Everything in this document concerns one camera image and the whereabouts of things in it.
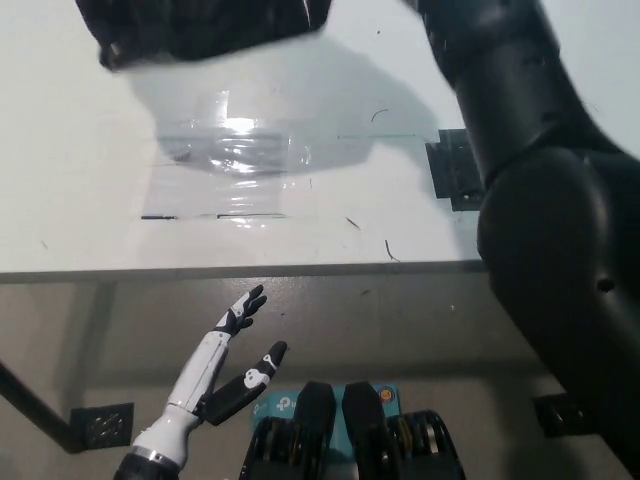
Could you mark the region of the white and black left hand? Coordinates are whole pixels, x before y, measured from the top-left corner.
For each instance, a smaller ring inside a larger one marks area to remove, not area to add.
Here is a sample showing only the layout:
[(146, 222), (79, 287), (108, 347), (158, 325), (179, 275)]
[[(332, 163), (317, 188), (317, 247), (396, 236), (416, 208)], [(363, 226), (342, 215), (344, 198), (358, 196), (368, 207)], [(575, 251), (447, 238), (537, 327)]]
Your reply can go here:
[(255, 401), (280, 367), (287, 343), (276, 342), (258, 362), (217, 389), (215, 382), (230, 342), (252, 325), (253, 315), (266, 303), (261, 285), (242, 295), (205, 334), (183, 367), (167, 403), (201, 421), (217, 426)]

